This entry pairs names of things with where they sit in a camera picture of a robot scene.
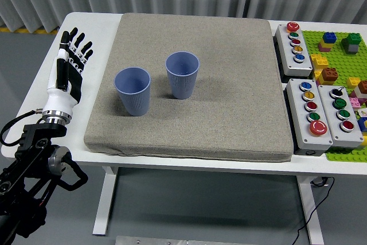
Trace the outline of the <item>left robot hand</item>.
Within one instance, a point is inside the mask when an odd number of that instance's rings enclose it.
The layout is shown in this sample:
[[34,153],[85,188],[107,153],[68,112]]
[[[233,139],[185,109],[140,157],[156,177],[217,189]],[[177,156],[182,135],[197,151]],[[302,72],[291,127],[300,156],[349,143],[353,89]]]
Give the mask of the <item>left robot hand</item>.
[[72,116],[72,109],[80,102],[82,73],[93,54],[92,42],[79,47],[84,38],[85,34],[79,33],[78,28],[63,32],[49,76],[44,114],[60,111]]

